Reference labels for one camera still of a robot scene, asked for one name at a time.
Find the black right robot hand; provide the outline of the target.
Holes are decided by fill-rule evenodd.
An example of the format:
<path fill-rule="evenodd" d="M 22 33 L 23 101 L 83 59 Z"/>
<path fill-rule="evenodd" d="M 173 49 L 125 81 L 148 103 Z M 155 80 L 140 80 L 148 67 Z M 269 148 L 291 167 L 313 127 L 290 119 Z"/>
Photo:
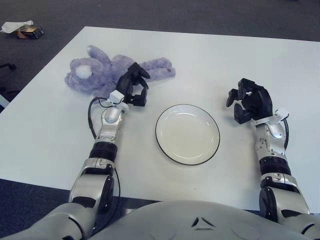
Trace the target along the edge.
<path fill-rule="evenodd" d="M 250 120 L 260 120 L 273 115 L 273 103 L 269 92 L 254 81 L 242 78 L 238 82 L 238 89 L 228 92 L 226 107 L 230 107 L 234 101 L 240 101 L 234 105 L 234 119 L 239 124 Z"/>

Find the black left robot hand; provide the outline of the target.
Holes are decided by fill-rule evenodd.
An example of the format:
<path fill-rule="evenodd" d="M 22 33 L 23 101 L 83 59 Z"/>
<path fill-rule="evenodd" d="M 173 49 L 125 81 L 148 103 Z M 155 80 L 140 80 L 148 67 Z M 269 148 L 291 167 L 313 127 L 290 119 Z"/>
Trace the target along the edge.
<path fill-rule="evenodd" d="M 116 90 L 124 95 L 123 102 L 132 104 L 133 106 L 144 107 L 147 102 L 147 92 L 149 89 L 145 79 L 149 79 L 150 75 L 138 63 L 134 62 L 127 72 L 122 75 L 117 84 Z M 141 85 L 143 87 L 140 94 L 132 95 L 133 86 Z"/>

